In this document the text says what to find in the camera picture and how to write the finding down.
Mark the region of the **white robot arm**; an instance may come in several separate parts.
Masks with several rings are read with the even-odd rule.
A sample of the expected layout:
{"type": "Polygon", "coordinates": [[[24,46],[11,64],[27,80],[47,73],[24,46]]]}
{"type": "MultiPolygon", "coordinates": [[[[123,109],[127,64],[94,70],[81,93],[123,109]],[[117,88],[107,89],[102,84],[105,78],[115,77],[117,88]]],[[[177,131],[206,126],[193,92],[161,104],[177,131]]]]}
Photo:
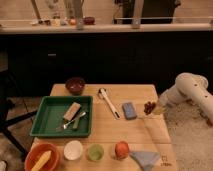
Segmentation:
{"type": "Polygon", "coordinates": [[[213,126],[213,95],[207,91],[207,88],[206,77],[181,73],[176,77],[175,84],[160,95],[156,107],[158,109],[166,106],[173,107],[184,101],[192,100],[203,111],[207,123],[213,126]]]}

